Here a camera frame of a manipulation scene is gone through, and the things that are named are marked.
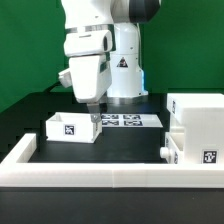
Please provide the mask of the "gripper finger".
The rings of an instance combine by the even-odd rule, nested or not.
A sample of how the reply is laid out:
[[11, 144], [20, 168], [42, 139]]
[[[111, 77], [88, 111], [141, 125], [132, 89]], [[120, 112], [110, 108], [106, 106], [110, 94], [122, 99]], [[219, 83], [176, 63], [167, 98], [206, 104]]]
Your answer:
[[96, 130], [101, 130], [101, 113], [98, 103], [88, 103], [87, 108], [91, 117], [91, 122], [95, 124]]

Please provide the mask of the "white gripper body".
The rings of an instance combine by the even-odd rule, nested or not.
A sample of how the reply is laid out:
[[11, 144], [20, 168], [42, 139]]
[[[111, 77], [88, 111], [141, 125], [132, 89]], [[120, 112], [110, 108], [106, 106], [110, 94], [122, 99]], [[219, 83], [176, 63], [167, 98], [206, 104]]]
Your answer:
[[79, 103], [97, 102], [112, 84], [107, 56], [112, 47], [109, 30], [66, 35], [64, 52], [69, 67], [59, 73], [59, 80], [65, 88], [73, 87]]

